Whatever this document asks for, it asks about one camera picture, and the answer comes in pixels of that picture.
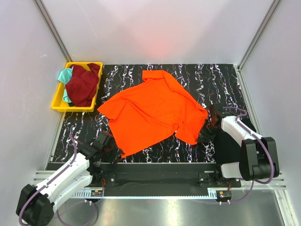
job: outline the turquoise fabric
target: turquoise fabric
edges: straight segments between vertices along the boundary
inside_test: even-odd
[[[66,68],[66,69],[62,70],[57,79],[61,83],[66,85],[71,79],[72,71],[73,71],[73,68]],[[68,102],[68,103],[72,102],[68,97],[66,89],[64,90],[63,101]]]

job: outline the marble pattern tabletop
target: marble pattern tabletop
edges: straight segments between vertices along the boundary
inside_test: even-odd
[[[246,109],[233,65],[105,65],[91,113],[66,113],[51,162],[66,162],[73,154],[72,134],[91,142],[101,131],[110,132],[108,119],[97,108],[116,93],[142,83],[142,70],[165,70],[204,107],[212,103]],[[124,162],[214,162],[212,143],[189,145],[175,136],[128,156]]]

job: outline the yellow bin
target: yellow bin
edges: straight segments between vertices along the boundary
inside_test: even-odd
[[[65,68],[69,68],[71,65],[81,65],[83,66],[86,70],[90,70],[87,64],[91,62],[68,62],[65,66]],[[94,64],[97,64],[100,66],[99,72],[98,72],[98,77],[99,77],[99,82],[101,75],[103,73],[103,64],[102,62],[93,62]],[[54,110],[57,110],[59,112],[92,112],[94,110],[95,104],[96,104],[96,97],[97,97],[97,92],[99,89],[99,82],[97,84],[96,88],[96,93],[95,96],[92,99],[92,103],[90,107],[69,107],[68,103],[63,101],[63,94],[65,90],[64,84],[61,82],[58,84],[58,87],[55,92],[55,97],[53,98],[51,108]]]

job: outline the gray floor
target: gray floor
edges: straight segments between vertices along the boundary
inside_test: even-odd
[[[233,199],[244,193],[233,191]],[[68,200],[61,208],[62,219],[72,226],[83,225],[92,216],[93,207],[78,199]],[[100,200],[97,202],[97,226],[283,226],[275,194],[255,190],[243,202],[212,204],[212,200]],[[49,226],[60,226],[56,214]]]

